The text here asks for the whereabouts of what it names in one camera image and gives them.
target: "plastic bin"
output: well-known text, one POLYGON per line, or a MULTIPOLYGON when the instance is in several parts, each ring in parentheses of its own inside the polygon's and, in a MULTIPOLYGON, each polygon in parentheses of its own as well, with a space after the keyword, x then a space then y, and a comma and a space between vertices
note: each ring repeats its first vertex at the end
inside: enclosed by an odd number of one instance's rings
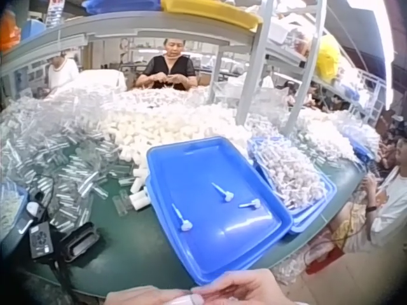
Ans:
POLYGON ((15 189, 17 190, 17 193, 20 196, 22 196, 23 198, 21 200, 21 205, 18 208, 18 212, 14 217, 13 224, 11 225, 11 228, 13 228, 16 225, 19 216, 23 212, 23 210, 24 210, 24 208, 25 208, 25 206, 27 205, 27 202, 28 202, 28 192, 24 188, 16 185, 14 182, 5 182, 5 183, 0 184, 0 200, 2 200, 1 196, 3 195, 3 189, 11 189, 12 187, 15 187, 15 189))
POLYGON ((82 3, 91 15, 115 13, 118 11, 160 11, 160 0, 88 0, 82 3))
POLYGON ((375 160, 375 155, 358 141, 350 137, 349 135, 343 134, 344 137, 349 139, 350 145, 353 147, 355 155, 365 164, 368 164, 370 161, 375 160))
POLYGON ((240 8, 214 0, 162 0, 163 11, 211 18, 242 27, 254 29, 262 19, 240 8))
POLYGON ((178 258, 199 284, 247 269, 290 229, 293 220, 270 187, 225 138, 154 147, 146 185, 178 258), (231 202, 211 184, 234 193, 231 202), (239 208, 260 199, 261 207, 239 208), (180 230, 174 204, 193 228, 180 230))
POLYGON ((21 30, 21 40, 37 36, 46 30, 46 26, 39 20, 28 20, 21 30))
MULTIPOLYGON (((260 144, 262 138, 255 138, 252 139, 253 142, 260 144)), ((272 138, 272 140, 279 141, 285 140, 284 138, 272 138)), ((274 191, 277 190, 274 181, 270 176, 267 174, 267 169, 263 168, 257 161, 256 161, 256 153, 253 151, 253 146, 249 144, 248 147, 249 155, 253 156, 254 158, 254 167, 260 173, 260 175, 266 179, 267 183, 270 185, 271 189, 274 191)), ((338 191, 336 185, 322 172, 319 172, 321 180, 325 185, 326 195, 325 197, 321 198, 320 200, 314 201, 313 203, 309 203, 309 205, 305 205, 301 208, 296 208, 294 210, 289 210, 290 215, 293 218, 293 227, 290 229, 290 233, 301 233, 303 232, 323 211, 323 209, 328 205, 328 203, 332 200, 336 192, 338 191)))

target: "red object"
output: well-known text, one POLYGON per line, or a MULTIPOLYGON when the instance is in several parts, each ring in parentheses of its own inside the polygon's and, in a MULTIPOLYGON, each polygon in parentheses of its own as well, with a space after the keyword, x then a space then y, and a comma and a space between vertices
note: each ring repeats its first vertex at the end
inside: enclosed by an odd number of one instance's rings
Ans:
POLYGON ((319 262, 318 260, 315 260, 311 264, 309 264, 305 272, 308 275, 314 275, 315 273, 318 273, 319 271, 339 259, 343 254, 345 253, 343 253, 341 249, 339 249, 338 247, 334 247, 334 249, 332 249, 330 253, 328 253, 323 261, 319 262))

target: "yellow bin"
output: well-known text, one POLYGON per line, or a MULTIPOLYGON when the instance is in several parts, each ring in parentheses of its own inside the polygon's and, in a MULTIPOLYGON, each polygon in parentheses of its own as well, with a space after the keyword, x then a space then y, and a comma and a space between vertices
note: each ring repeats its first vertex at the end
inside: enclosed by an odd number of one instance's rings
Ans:
POLYGON ((168 13, 211 18, 247 30, 256 28, 262 22, 260 17, 252 13, 217 0, 162 0, 161 7, 168 13))

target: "blue plastic tray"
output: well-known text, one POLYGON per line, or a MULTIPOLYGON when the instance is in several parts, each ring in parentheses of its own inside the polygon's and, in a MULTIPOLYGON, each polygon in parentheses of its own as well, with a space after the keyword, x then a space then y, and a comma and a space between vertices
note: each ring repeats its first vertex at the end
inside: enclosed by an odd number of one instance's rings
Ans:
MULTIPOLYGON (((254 139, 255 142, 260 143, 262 141, 261 138, 254 139)), ((249 146, 251 152, 249 154, 255 155, 252 151, 253 147, 249 146)), ((267 183, 273 190, 277 190, 274 181, 268 176, 267 170, 263 168, 256 160, 254 160, 254 167, 260 173, 260 175, 266 179, 267 183)), ((321 180, 325 184, 326 195, 325 197, 321 198, 320 200, 310 203, 308 206, 304 206, 301 208, 291 209, 288 210, 291 216, 293 217, 294 225, 298 227, 297 231, 303 228, 305 230, 312 221, 318 216, 317 211, 320 207, 326 207, 326 205, 332 200, 336 192, 338 191, 336 185, 321 171, 319 171, 319 175, 321 180)))
MULTIPOLYGON (((0 184, 0 192, 2 191, 2 189, 3 189, 4 187, 5 187, 6 189, 9 189, 9 188, 10 188, 9 183, 14 184, 14 182, 5 182, 5 183, 0 184)), ((12 227, 14 227, 15 224, 17 223, 19 216, 20 216, 21 213, 23 212, 23 210, 24 210, 24 208, 25 208, 25 206, 27 205, 27 202, 28 202, 28 192, 27 192, 24 188, 22 188, 22 187, 20 187, 20 186, 15 186, 15 187, 16 187, 16 189, 17 189, 17 193, 18 193, 20 196, 23 196, 23 198, 22 198, 22 200, 21 200, 21 205, 20 205, 20 207, 18 208, 18 212, 17 212, 17 214, 16 214, 16 216, 15 216, 15 218, 14 218, 14 220, 13 220, 13 225, 12 225, 12 227)))
POLYGON ((352 145, 355 155, 365 164, 369 163, 370 161, 375 160, 375 155, 358 141, 353 139, 352 137, 343 134, 344 137, 349 139, 350 145, 352 145))
POLYGON ((87 0, 82 7, 91 15, 115 13, 118 11, 160 11, 160 0, 87 0))
POLYGON ((193 279, 204 285, 247 269, 278 242, 293 220, 255 169, 225 138, 154 147, 147 189, 158 220, 193 279), (235 197, 224 202, 211 182, 235 197), (239 208, 260 199, 261 208, 239 208), (193 224, 180 230, 174 204, 193 224))

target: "white shirt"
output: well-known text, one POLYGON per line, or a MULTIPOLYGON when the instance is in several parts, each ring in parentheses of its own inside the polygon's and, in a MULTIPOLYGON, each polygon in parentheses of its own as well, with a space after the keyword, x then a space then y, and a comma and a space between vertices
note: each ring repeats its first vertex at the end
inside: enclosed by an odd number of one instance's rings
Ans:
POLYGON ((58 69, 54 68, 53 65, 48 69, 48 86, 52 91, 73 81, 78 75, 79 70, 76 62, 66 58, 58 69))
POLYGON ((350 244, 347 245, 353 249, 350 252, 383 247, 407 224, 407 177, 399 175, 398 166, 378 188, 377 194, 381 192, 384 192, 387 201, 377 210, 370 231, 371 241, 368 241, 364 227, 360 233, 350 238, 350 244))

